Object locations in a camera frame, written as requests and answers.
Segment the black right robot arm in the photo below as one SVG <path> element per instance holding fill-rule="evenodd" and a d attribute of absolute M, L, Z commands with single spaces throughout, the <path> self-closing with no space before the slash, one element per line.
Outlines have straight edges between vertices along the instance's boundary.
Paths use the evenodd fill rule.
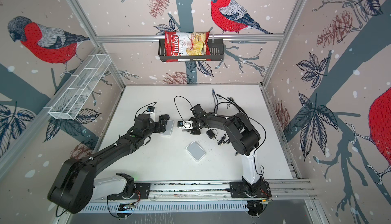
<path fill-rule="evenodd" d="M 257 174 L 254 152 L 259 147 L 261 136 L 249 119 L 241 113 L 233 116 L 207 113 L 200 104 L 190 109 L 191 129 L 222 130 L 229 139 L 234 150 L 240 155 L 243 174 L 242 179 L 247 184 L 255 184 L 260 175 Z"/>

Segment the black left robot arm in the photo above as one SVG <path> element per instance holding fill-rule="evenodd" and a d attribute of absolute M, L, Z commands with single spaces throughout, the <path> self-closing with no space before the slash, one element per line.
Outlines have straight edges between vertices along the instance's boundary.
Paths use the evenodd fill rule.
<path fill-rule="evenodd" d="M 92 156 L 66 160 L 47 198 L 52 203 L 73 214 L 83 210 L 92 200 L 105 196 L 121 196 L 130 199 L 140 193 L 134 184 L 134 178 L 125 173 L 104 179 L 96 177 L 119 159 L 134 153 L 141 146 L 148 144 L 153 133 L 165 132 L 169 115 L 160 115 L 155 122 L 149 114 L 135 117 L 134 125 L 126 134 L 108 147 Z"/>

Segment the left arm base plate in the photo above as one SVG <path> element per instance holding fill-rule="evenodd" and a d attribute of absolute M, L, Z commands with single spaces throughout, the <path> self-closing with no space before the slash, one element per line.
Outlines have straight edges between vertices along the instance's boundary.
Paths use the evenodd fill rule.
<path fill-rule="evenodd" d="M 114 201 L 137 201 L 147 200 L 150 193 L 150 183 L 135 182 L 132 185 L 126 186 L 121 193 L 111 194 L 108 200 Z"/>

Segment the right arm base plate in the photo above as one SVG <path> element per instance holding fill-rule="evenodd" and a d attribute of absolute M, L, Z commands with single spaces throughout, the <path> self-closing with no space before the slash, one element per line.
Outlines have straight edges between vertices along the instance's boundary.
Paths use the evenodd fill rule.
<path fill-rule="evenodd" d="M 233 199 L 259 198 L 270 199 L 272 197 L 269 183 L 266 181 L 248 184 L 244 182 L 230 182 L 226 189 Z"/>

